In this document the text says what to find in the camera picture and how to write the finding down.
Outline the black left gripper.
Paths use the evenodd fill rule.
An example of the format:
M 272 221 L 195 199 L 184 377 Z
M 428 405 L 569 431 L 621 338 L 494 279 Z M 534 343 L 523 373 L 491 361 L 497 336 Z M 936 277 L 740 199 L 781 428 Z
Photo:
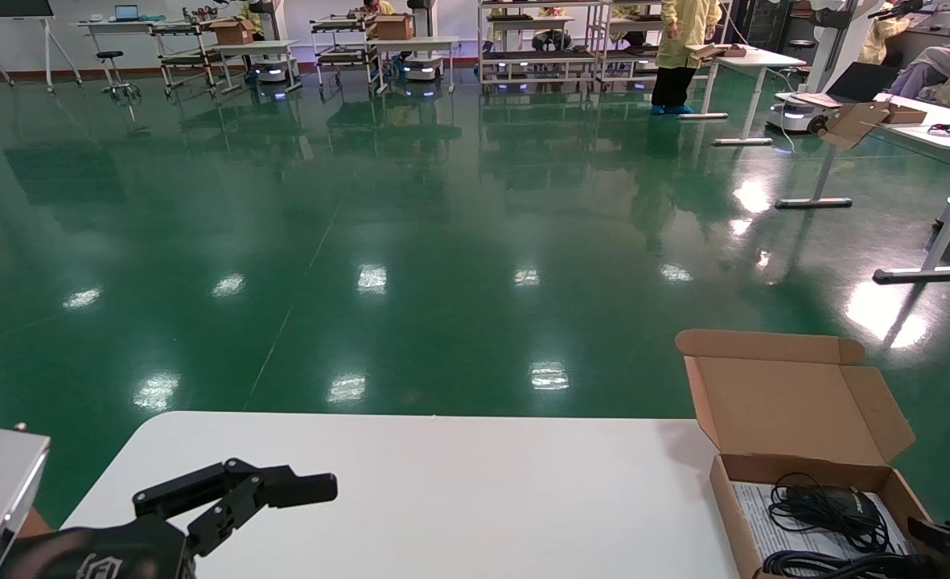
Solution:
M 16 539 L 0 578 L 195 578 L 195 556 L 210 556 L 262 509 L 329 503 L 338 493 L 332 473 L 230 458 L 136 492 L 130 523 Z M 166 522 L 202 507 L 186 535 Z

